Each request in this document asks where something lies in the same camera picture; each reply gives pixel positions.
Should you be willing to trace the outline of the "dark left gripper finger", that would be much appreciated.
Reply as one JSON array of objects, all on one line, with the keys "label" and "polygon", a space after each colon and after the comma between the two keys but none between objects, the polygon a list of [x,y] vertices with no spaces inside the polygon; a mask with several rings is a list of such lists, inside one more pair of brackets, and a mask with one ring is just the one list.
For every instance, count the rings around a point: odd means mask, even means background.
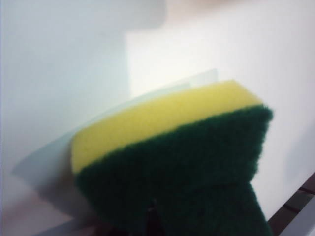
[{"label": "dark left gripper finger", "polygon": [[157,212],[157,200],[153,199],[146,215],[146,228],[144,234],[130,233],[127,231],[120,230],[109,224],[99,223],[95,230],[95,236],[162,236],[163,226],[160,221],[159,214]]}]

